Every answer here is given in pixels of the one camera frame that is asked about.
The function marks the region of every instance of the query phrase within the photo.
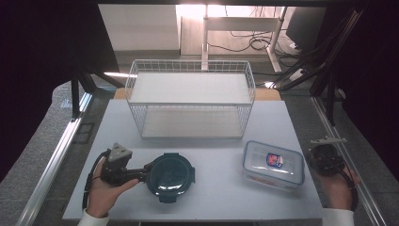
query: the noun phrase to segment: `metal rail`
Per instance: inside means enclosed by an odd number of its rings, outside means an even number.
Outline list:
[[[56,174],[61,166],[62,160],[64,159],[70,144],[72,143],[73,136],[75,135],[83,115],[88,108],[88,104],[91,100],[91,94],[85,93],[80,101],[80,114],[74,121],[70,121],[67,128],[64,131],[60,141],[58,142],[56,149],[47,164],[46,169],[40,177],[38,184],[35,187],[32,195],[29,198],[21,216],[16,225],[32,225],[35,221],[36,216],[39,213],[41,205],[47,196],[47,193],[56,178]]]
[[[332,127],[331,124],[328,122],[328,119],[326,117],[326,112],[325,107],[321,103],[320,98],[312,97],[311,98],[314,106],[316,107],[316,110],[320,116],[320,119],[322,123],[324,124],[327,134],[329,137],[334,137],[334,138],[340,138],[340,135],[335,127]],[[337,143],[337,149],[343,156],[343,159],[345,160],[347,166],[352,169],[360,178],[360,174],[358,172],[358,169],[355,166],[355,163],[353,162],[349,151],[347,151],[344,143]],[[373,195],[367,185],[362,182],[358,185],[358,193],[359,193],[359,199],[361,200],[361,203],[363,204],[363,207],[367,213],[367,215],[370,218],[370,221],[372,221],[373,225],[387,225],[385,222],[384,218],[381,215],[381,212],[377,206],[377,203],[375,199],[373,198]]]

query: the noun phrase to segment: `container lid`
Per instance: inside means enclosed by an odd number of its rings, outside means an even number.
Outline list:
[[[150,192],[163,203],[176,202],[193,182],[195,169],[178,153],[164,153],[157,157],[146,181]]]
[[[270,177],[295,185],[303,184],[305,178],[301,153],[257,141],[247,143],[243,167],[260,177]]]

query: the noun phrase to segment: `wall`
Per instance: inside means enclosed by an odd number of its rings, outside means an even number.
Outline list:
[[[99,5],[114,51],[179,50],[176,6]]]

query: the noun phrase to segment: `gray floor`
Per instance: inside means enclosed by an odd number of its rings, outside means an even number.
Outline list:
[[[127,73],[136,58],[162,58],[162,59],[200,59],[198,55],[181,56],[176,52],[144,51],[117,53],[120,70]],[[251,64],[256,83],[273,81],[275,75],[258,73],[273,73],[267,56],[226,56],[225,54],[210,56],[210,59],[245,59]],[[102,116],[108,101],[113,97],[115,88],[94,76],[98,85],[92,102],[83,118],[83,124],[75,137],[73,144],[63,160],[62,166],[54,180],[52,187],[40,209],[34,225],[76,225],[76,222],[62,220],[64,209],[72,194],[81,169],[85,164],[91,143],[95,138]],[[312,80],[293,89],[281,93],[281,98],[287,104],[295,132],[302,150],[310,148],[310,140],[322,138],[327,135],[327,130],[309,95]],[[71,86],[64,84],[54,91],[53,104],[36,134],[25,148],[22,156],[9,172],[6,179],[0,184],[0,225],[15,225],[20,218],[24,207],[29,200],[35,186],[40,179],[56,145],[61,138],[66,125],[71,119],[72,109]],[[399,225],[399,184],[388,171],[376,152],[367,140],[361,135],[342,110],[341,103],[335,105],[335,128],[341,137],[348,142],[344,145],[350,152],[352,159],[362,178],[362,182],[370,189],[372,196],[379,207],[386,225]],[[322,189],[318,184],[320,198],[325,203]],[[373,225],[362,203],[355,213],[356,225]],[[273,221],[254,223],[256,225],[320,225],[319,221]],[[109,225],[132,225],[129,222],[112,221]]]

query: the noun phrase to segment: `plastic food container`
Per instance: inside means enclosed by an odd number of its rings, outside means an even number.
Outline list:
[[[301,153],[257,141],[247,143],[243,170],[250,181],[280,188],[292,189],[305,180]]]

